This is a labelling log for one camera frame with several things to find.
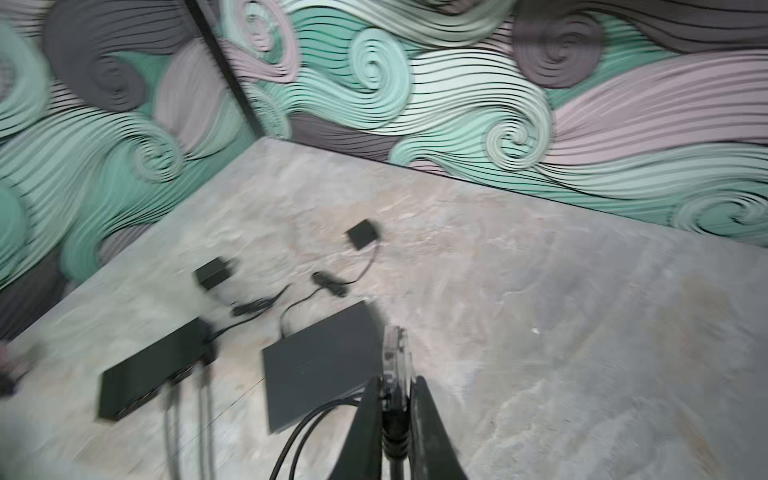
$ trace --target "pink swirl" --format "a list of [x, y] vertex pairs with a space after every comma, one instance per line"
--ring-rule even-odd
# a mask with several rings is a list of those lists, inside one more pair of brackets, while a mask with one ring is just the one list
[[[237, 22], [238, 28], [245, 34], [244, 36], [250, 38], [256, 50], [269, 51], [274, 46], [274, 41], [269, 33], [269, 25], [262, 19], [256, 19], [250, 24], [256, 32], [251, 33], [246, 20], [246, 7], [252, 1], [253, 0], [238, 0], [238, 11], [242, 14], [238, 16], [240, 19]], [[288, 16], [283, 13], [283, 10], [280, 9], [280, 5], [275, 0], [258, 0], [258, 3], [272, 15], [277, 23], [280, 36], [283, 39], [283, 57], [280, 59], [280, 62], [271, 64], [260, 58], [256, 58], [227, 40], [221, 42], [222, 48], [232, 64], [232, 69], [234, 70], [235, 75], [239, 78], [268, 80], [277, 83], [289, 83], [294, 81], [299, 73], [300, 53], [299, 42], [296, 40], [291, 21]]]

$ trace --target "cable connector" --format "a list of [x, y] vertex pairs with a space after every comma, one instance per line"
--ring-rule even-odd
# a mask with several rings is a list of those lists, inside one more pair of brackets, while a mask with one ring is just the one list
[[320, 288], [327, 289], [333, 296], [346, 296], [349, 292], [347, 282], [335, 278], [328, 272], [315, 272], [312, 281]]

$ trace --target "cable plug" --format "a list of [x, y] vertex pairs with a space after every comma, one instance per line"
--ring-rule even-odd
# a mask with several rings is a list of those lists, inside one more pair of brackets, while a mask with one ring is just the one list
[[345, 281], [335, 278], [328, 272], [313, 273], [312, 281], [320, 288], [327, 289], [333, 296], [346, 296], [349, 292]]
[[241, 316], [248, 315], [249, 313], [256, 313], [271, 307], [273, 303], [275, 303], [275, 298], [273, 297], [259, 298], [258, 300], [249, 303], [238, 303], [232, 307], [230, 314], [232, 316]]

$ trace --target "marble floor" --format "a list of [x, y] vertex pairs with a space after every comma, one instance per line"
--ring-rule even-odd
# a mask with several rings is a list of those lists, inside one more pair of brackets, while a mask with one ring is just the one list
[[[379, 258], [290, 329], [361, 299], [407, 328], [470, 478], [764, 478], [768, 250], [272, 139], [11, 344], [43, 353], [0, 402], [0, 476], [167, 478], [159, 399], [99, 422], [99, 375], [195, 316], [231, 323], [192, 279], [222, 256], [247, 298], [293, 283], [211, 366], [216, 477], [268, 478], [289, 432], [268, 435], [260, 350], [311, 272], [364, 266], [344, 237], [364, 218]], [[320, 424], [300, 478], [327, 476], [352, 415]], [[199, 478], [191, 381], [180, 417], [182, 478]]]

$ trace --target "wall mural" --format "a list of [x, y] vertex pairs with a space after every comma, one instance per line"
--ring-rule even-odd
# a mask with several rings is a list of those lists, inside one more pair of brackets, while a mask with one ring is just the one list
[[[205, 6], [270, 136], [768, 245], [768, 0]], [[0, 2], [0, 336], [254, 141], [196, 35], [178, 0]]]

